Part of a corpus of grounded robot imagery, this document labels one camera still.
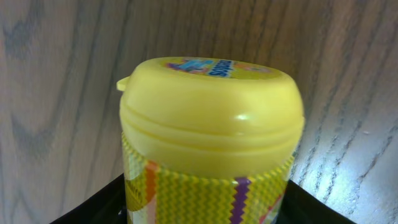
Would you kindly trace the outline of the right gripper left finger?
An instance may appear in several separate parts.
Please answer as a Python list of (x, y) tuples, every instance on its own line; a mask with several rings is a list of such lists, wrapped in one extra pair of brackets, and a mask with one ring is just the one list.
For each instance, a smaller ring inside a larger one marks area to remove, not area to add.
[(127, 224), (124, 175), (50, 224)]

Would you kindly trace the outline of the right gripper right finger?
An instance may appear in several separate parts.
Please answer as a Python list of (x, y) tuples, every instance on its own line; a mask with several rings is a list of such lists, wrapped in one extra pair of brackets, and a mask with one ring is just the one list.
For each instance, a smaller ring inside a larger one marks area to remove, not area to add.
[(327, 207), (293, 181), (288, 181), (278, 224), (355, 224)]

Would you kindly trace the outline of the yellow Mentos gum bottle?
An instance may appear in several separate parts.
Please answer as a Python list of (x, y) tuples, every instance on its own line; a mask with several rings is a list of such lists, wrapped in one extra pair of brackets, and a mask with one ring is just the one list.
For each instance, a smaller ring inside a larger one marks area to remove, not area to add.
[(305, 124), (292, 77), (163, 57), (117, 82), (127, 220), (275, 223)]

